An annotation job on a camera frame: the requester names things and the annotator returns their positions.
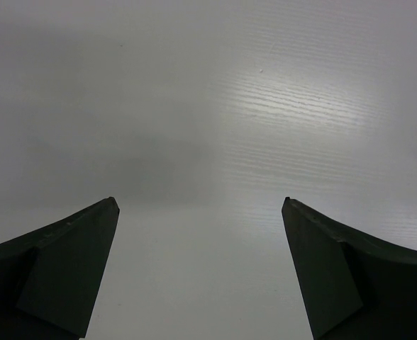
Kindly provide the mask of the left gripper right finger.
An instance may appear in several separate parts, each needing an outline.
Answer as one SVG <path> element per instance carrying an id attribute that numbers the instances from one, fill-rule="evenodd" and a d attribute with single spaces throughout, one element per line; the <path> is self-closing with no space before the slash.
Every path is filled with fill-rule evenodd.
<path id="1" fill-rule="evenodd" d="M 285 198 L 284 228 L 314 339 L 417 339 L 417 251 Z"/>

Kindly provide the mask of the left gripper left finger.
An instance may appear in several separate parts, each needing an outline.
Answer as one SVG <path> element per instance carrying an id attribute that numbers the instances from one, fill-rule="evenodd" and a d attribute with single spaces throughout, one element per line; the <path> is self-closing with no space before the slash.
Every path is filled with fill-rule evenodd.
<path id="1" fill-rule="evenodd" d="M 105 198 L 0 243 L 0 339 L 83 339 L 120 208 Z"/>

